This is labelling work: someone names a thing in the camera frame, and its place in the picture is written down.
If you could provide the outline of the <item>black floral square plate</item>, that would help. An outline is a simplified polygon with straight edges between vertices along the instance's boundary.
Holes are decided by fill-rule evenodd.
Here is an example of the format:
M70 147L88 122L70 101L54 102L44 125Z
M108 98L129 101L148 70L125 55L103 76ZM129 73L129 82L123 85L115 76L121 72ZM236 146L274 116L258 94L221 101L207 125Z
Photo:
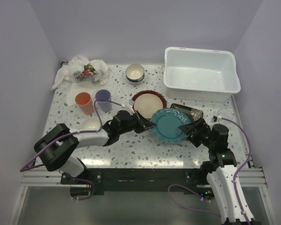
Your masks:
M177 109L182 113L184 113L191 121L191 123L196 122L197 120L203 118L203 111L196 108L191 108L185 105L180 105L175 103L171 104L170 108Z

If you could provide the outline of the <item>red rimmed cream plate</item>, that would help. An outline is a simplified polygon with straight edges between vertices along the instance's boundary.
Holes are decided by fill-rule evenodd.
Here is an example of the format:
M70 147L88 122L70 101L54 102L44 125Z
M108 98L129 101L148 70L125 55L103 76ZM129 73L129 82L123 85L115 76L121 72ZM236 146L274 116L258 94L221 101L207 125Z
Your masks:
M162 94L153 90L144 90L132 97L133 109L144 118L150 120L154 113L167 107L167 101Z

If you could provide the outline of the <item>teal scalloped plate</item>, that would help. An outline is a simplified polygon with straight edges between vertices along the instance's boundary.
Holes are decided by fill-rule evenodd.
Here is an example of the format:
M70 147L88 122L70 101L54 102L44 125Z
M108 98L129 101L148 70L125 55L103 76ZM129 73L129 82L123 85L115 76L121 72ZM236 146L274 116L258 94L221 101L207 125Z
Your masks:
M191 123L183 112L173 108L163 108L156 111L151 122L155 123L152 132L160 140L172 144L180 143L187 138L187 135L179 127Z

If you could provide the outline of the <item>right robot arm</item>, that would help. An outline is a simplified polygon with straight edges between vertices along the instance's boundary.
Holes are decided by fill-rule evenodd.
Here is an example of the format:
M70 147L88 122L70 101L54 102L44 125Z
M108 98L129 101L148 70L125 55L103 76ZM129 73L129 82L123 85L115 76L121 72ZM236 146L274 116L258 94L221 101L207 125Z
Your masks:
M208 148L209 161L202 163L191 176L209 184L215 197L223 225L259 225L243 194L239 180L242 166L237 165L228 147L229 129L222 124L210 127L204 119L179 126L196 147Z

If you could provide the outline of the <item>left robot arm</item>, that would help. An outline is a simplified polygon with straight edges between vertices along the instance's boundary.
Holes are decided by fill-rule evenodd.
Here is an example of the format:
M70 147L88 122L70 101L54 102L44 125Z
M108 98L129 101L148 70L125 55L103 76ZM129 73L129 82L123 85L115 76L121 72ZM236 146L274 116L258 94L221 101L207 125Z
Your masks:
M155 126L138 112L130 114L120 110L98 131L75 131L64 123L58 124L34 145L34 150L48 171L61 170L77 184L82 184L88 178L87 168L81 160L72 156L74 150L88 146L110 146L122 134L131 131L141 134Z

